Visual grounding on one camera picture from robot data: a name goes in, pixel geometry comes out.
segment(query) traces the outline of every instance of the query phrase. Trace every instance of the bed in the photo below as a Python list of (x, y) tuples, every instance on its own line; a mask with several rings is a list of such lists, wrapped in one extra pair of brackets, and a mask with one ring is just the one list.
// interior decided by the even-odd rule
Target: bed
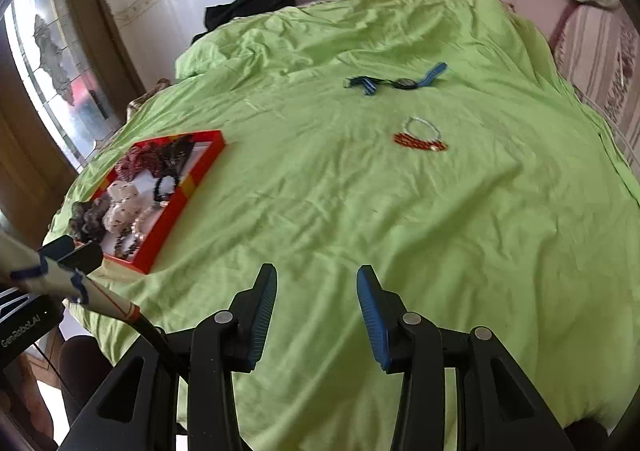
[[(417, 79), (437, 62), (449, 69), (429, 88), (342, 86)], [(401, 378), (372, 358), (355, 290), (364, 263), (437, 325), (490, 327), (563, 425), (620, 417), (640, 369), (640, 186), (531, 22), (498, 0), (323, 2), (219, 28), (176, 76), (78, 177), (48, 238), (133, 142), (223, 131), (227, 148), (151, 273), (105, 263), (94, 277), (171, 332), (276, 266), (264, 356), (234, 383), (253, 449), (389, 448)], [(449, 149), (394, 144), (408, 116)], [(114, 362), (136, 338), (71, 308)], [(446, 431), (452, 449), (454, 402)]]

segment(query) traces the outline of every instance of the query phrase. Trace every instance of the bracelet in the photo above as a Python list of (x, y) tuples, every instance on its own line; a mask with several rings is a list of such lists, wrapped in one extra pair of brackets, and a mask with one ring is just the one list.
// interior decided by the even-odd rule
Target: bracelet
[[(174, 179), (174, 190), (171, 191), (170, 193), (167, 193), (166, 195), (161, 195), (160, 194), (160, 185), (162, 184), (162, 180), (164, 180), (167, 177), (171, 177)], [(169, 200), (169, 198), (171, 198), (174, 193), (175, 190), (178, 189), (178, 185), (180, 185), (180, 177), (177, 176), (177, 174), (165, 174), (162, 175), (158, 180), (156, 180), (156, 186), (154, 187), (154, 202), (166, 202)]]
[[(409, 131), (409, 125), (412, 122), (421, 122), (425, 126), (431, 128), (431, 131), (435, 133), (435, 136), (427, 139), (419, 138)], [(420, 118), (419, 116), (410, 116), (402, 124), (402, 133), (396, 133), (393, 136), (394, 142), (404, 147), (410, 147), (413, 149), (423, 149), (430, 151), (444, 151), (447, 149), (447, 145), (441, 141), (442, 134), (440, 130), (433, 126), (428, 120)]]
[(129, 248), (123, 253), (122, 244), (124, 240), (131, 234), (131, 227), (125, 227), (120, 231), (118, 235), (118, 239), (116, 240), (116, 244), (113, 246), (113, 255), (118, 259), (124, 259), (125, 261), (129, 259), (129, 257), (133, 256), (135, 251), (137, 251), (140, 247), (140, 240), (135, 239), (133, 243), (129, 245)]
[(141, 244), (143, 241), (145, 241), (145, 238), (146, 238), (146, 234), (143, 233), (140, 228), (141, 225), (143, 224), (143, 222), (145, 222), (148, 216), (153, 214), (154, 211), (156, 211), (157, 209), (164, 209), (167, 205), (168, 205), (168, 202), (160, 202), (160, 203), (155, 203), (151, 206), (148, 206), (148, 208), (142, 211), (140, 216), (133, 221), (133, 226), (131, 230), (133, 231), (133, 235), (136, 238), (136, 240), (138, 240)]

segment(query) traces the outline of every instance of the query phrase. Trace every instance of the black cloth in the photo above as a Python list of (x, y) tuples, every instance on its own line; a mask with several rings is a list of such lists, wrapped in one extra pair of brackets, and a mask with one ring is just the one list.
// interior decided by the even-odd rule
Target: black cloth
[(60, 348), (60, 376), (70, 391), (62, 386), (69, 426), (89, 402), (91, 396), (113, 370), (92, 336), (75, 336), (65, 341)]
[(228, 23), (235, 17), (247, 17), (265, 12), (274, 12), (286, 6), (295, 6), (296, 0), (235, 0), (226, 5), (207, 7), (204, 13), (204, 26), (207, 31), (193, 38), (193, 45), (198, 39), (213, 32), (220, 25)]
[(593, 418), (583, 418), (564, 428), (575, 451), (600, 451), (609, 436), (607, 430)]

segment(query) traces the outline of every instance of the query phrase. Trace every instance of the black cable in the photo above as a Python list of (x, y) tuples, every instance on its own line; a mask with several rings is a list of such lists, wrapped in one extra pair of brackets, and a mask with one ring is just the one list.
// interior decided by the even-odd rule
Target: black cable
[(44, 359), (49, 363), (49, 366), (51, 367), (51, 369), (53, 370), (53, 373), (55, 373), (59, 380), (60, 380), (60, 384), (62, 384), (62, 386), (65, 387), (66, 392), (69, 394), (69, 397), (71, 398), (72, 401), (74, 401), (74, 404), (82, 409), (82, 406), (80, 405), (80, 403), (78, 401), (76, 401), (76, 398), (73, 396), (73, 393), (71, 393), (71, 390), (69, 389), (69, 387), (66, 385), (66, 382), (62, 379), (62, 376), (58, 373), (58, 370), (56, 370), (56, 367), (53, 365), (53, 363), (49, 360), (49, 357), (47, 357), (47, 355), (40, 349), (40, 347), (36, 344), (33, 343), (33, 346), (36, 348), (37, 351), (40, 352), (40, 355), (42, 355), (42, 357), (44, 357)]
[(151, 321), (142, 315), (137, 320), (129, 323), (129, 325), (153, 346), (168, 369), (175, 371), (189, 384), (189, 365), (171, 349), (168, 342), (166, 342), (164, 333), (161, 333), (158, 328), (151, 324)]

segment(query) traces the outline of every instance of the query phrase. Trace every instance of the red tray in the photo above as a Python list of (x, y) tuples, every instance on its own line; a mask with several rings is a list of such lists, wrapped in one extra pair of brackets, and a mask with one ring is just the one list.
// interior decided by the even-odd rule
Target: red tray
[[(178, 216), (187, 205), (189, 198), (196, 190), (198, 184), (202, 181), (205, 173), (209, 170), (213, 161), (218, 157), (220, 152), (225, 147), (225, 140), (222, 137), (222, 132), (219, 129), (212, 131), (199, 131), (196, 133), (188, 133), (193, 137), (193, 142), (210, 142), (210, 145), (204, 150), (200, 157), (196, 160), (195, 164), (191, 167), (191, 170), (183, 174), (181, 177), (180, 185), (169, 200), (169, 204), (162, 210), (160, 216), (156, 220), (151, 230), (147, 233), (145, 240), (140, 245), (140, 248), (136, 251), (133, 258), (130, 261), (124, 261), (111, 254), (104, 254), (106, 259), (115, 261), (128, 269), (133, 271), (142, 272), (142, 274), (148, 274), (151, 266), (156, 259), (156, 256), (162, 248), (162, 244), (166, 237), (169, 235), (172, 227), (174, 226)], [(176, 138), (183, 135), (163, 136), (159, 138), (153, 138), (144, 140), (142, 142), (136, 142), (135, 146), (143, 147), (150, 142), (155, 144), (167, 144)], [(117, 180), (115, 169), (104, 178), (100, 183), (100, 186), (92, 196), (92, 200), (95, 200), (107, 190), (110, 184)]]

